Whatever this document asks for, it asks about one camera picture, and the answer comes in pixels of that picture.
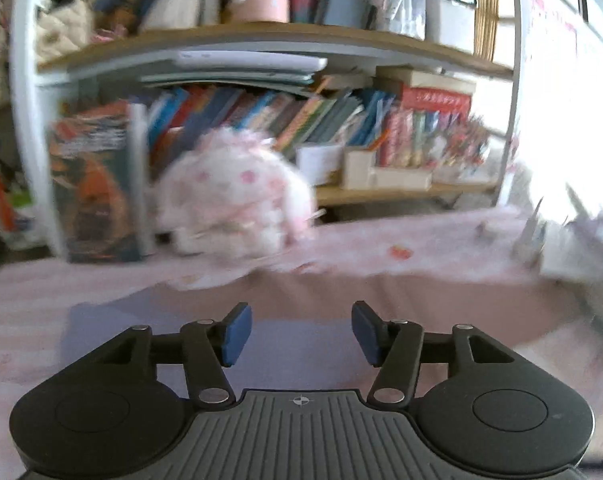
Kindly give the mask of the purple and brown sweater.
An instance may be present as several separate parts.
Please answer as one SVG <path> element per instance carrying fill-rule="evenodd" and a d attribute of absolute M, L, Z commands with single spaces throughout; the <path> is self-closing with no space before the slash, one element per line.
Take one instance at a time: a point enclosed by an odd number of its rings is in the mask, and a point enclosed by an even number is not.
<path fill-rule="evenodd" d="M 259 270 L 212 288 L 159 284 L 103 304 L 72 307 L 60 360 L 73 362 L 132 325 L 172 333 L 199 318 L 223 318 L 245 302 L 253 310 L 253 329 L 229 372 L 234 389 L 367 390 L 374 372 L 350 327 L 351 306 L 358 300 L 382 318 L 416 322 L 432 333 L 471 324 L 570 385 L 595 415 L 588 460 L 603 462 L 603 335 L 582 315 L 576 298 L 550 282 Z"/>

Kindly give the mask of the pink checkered desk mat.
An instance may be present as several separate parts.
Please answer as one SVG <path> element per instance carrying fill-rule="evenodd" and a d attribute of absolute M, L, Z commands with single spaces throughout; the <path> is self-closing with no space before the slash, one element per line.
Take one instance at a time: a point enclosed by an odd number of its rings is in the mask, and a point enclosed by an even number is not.
<path fill-rule="evenodd" d="M 212 288 L 259 270 L 550 282 L 513 258 L 524 223 L 514 208 L 489 208 L 325 224 L 282 254 L 257 260 L 183 258 L 164 250 L 131 264 L 45 258 L 0 266 L 0 479 L 23 470 L 9 436 L 10 411 L 22 394 L 67 365 L 60 360 L 60 343 L 68 312 L 78 304 L 103 304 L 159 284 Z"/>

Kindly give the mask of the white pink plush bunny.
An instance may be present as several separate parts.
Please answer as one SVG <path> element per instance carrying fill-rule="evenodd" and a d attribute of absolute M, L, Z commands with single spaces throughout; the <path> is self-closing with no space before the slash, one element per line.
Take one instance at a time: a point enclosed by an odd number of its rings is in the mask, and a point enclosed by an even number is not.
<path fill-rule="evenodd" d="M 315 190 L 259 133 L 219 127 L 158 179 L 156 224 L 180 255 L 258 259 L 310 234 Z"/>

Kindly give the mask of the white small storage box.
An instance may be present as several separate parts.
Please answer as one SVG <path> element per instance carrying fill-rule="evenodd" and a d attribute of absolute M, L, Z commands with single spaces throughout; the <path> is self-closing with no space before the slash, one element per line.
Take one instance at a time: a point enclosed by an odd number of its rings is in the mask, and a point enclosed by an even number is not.
<path fill-rule="evenodd" d="M 373 167 L 376 154 L 360 148 L 349 148 L 344 153 L 341 187 L 345 190 L 368 190 L 373 186 Z"/>

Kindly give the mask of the Harry Potter book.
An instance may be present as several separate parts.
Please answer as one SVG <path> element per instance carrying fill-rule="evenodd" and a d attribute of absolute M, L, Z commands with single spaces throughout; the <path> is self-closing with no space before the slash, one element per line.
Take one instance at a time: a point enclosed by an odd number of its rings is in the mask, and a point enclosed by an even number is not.
<path fill-rule="evenodd" d="M 50 176 L 68 261 L 137 262 L 154 252 L 146 133 L 146 106 L 128 100 L 52 125 Z"/>

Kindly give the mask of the row of colourful books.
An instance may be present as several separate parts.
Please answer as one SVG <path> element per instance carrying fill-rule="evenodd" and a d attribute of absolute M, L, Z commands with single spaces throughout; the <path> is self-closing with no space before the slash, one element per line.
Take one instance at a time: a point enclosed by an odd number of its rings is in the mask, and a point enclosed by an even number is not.
<path fill-rule="evenodd" d="M 475 84 L 411 66 L 361 72 L 189 70 L 145 76 L 150 164 L 162 172 L 211 128 L 251 130 L 291 162 L 303 148 L 364 148 L 379 166 L 475 168 L 488 132 L 472 116 Z"/>

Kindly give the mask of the white wooden bookshelf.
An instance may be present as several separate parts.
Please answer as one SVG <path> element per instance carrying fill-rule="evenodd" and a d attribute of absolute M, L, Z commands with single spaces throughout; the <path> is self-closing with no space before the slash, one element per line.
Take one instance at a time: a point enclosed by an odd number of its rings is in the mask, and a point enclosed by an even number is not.
<path fill-rule="evenodd" d="M 375 68 L 409 64 L 454 75 L 507 81 L 510 88 L 487 96 L 507 119 L 500 136 L 510 144 L 519 119 L 522 40 L 514 40 L 514 64 L 503 66 L 458 49 L 408 36 L 302 23 L 240 23 L 151 30 L 138 36 L 60 56 L 40 64 L 36 13 L 42 0 L 13 0 L 10 83 L 18 148 L 36 205 L 36 219 L 53 255 L 64 252 L 55 218 L 48 152 L 49 127 L 64 112 L 116 98 L 136 84 L 178 84 L 202 73 L 252 78 L 315 75 L 323 68 Z"/>

